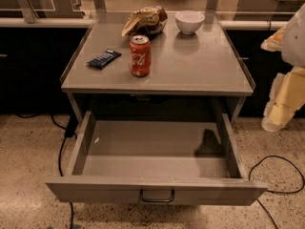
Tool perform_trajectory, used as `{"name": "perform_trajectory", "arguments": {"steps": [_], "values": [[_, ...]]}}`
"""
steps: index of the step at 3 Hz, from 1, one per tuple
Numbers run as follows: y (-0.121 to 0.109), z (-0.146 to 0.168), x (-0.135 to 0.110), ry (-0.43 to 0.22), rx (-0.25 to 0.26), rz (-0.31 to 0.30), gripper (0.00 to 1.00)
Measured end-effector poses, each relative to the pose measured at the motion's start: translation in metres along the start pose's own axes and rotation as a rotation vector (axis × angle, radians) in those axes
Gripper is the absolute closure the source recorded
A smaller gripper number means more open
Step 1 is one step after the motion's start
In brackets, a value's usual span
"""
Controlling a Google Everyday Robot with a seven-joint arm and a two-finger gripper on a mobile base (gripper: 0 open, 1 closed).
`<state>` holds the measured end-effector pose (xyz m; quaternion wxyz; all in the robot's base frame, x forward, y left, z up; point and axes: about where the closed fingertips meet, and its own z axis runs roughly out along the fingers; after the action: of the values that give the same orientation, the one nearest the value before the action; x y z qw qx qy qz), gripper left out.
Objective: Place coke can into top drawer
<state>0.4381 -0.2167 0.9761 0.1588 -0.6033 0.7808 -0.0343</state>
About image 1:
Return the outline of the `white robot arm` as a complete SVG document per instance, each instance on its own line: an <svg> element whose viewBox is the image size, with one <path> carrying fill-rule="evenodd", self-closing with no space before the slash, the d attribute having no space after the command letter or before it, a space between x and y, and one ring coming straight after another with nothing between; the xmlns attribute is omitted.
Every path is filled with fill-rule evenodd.
<svg viewBox="0 0 305 229"><path fill-rule="evenodd" d="M276 75L261 122L264 130L277 132L305 105L305 5L286 26L265 39L261 48L281 52L282 60L293 66L288 73Z"/></svg>

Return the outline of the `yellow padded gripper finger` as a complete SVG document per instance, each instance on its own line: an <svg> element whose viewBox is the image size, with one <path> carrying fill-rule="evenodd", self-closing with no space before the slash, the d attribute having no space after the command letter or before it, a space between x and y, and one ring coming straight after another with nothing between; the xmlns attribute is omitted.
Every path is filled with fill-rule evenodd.
<svg viewBox="0 0 305 229"><path fill-rule="evenodd" d="M282 27L273 35L265 39L261 44L261 49L268 52L280 52L282 49L282 41L285 29L286 27Z"/></svg>
<svg viewBox="0 0 305 229"><path fill-rule="evenodd" d="M293 67L289 73L278 73L269 98L261 126L268 132L277 132L305 105L305 69Z"/></svg>

